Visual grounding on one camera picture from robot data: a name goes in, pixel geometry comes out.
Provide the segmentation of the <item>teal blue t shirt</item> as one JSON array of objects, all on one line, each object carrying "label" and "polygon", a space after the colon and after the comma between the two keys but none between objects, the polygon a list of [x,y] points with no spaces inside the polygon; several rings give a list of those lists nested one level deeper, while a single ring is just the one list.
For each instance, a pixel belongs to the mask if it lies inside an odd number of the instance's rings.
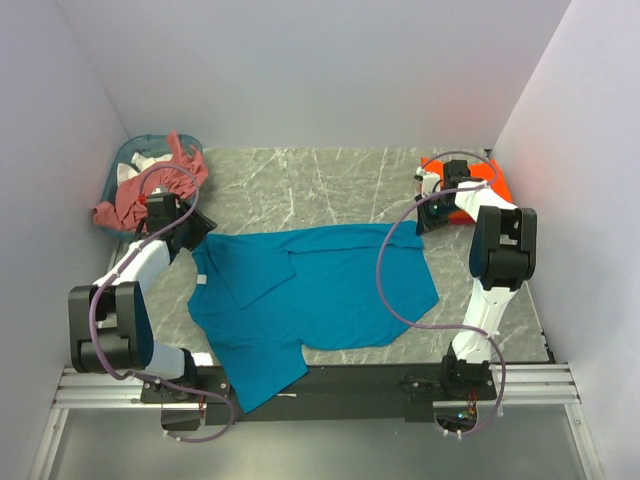
[{"label": "teal blue t shirt", "polygon": [[249,413],[307,372],[303,348],[393,342],[439,295],[412,221],[246,235],[193,251],[193,321]]}]

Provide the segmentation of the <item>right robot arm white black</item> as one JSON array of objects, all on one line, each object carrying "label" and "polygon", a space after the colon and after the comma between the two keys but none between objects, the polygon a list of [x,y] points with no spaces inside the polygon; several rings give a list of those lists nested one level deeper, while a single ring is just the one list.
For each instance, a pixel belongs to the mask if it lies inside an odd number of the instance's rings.
[{"label": "right robot arm white black", "polygon": [[461,212],[474,222],[469,252],[471,298],[459,333],[442,359],[439,388],[460,399],[493,384],[490,341],[498,334],[506,307],[536,266],[537,214],[519,208],[493,186],[501,180],[495,162],[489,179],[463,159],[422,158],[416,170],[419,194],[416,233],[424,235],[450,223]]}]

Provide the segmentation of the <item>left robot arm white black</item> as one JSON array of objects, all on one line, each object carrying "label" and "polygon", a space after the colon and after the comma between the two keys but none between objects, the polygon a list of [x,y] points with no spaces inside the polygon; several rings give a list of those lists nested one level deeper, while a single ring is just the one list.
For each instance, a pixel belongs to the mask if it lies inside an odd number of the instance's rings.
[{"label": "left robot arm white black", "polygon": [[193,251],[217,224],[195,197],[154,193],[124,256],[107,274],[68,295],[72,367],[117,380],[138,377],[176,401],[193,399],[200,378],[193,354],[154,338],[145,293],[182,250]]}]

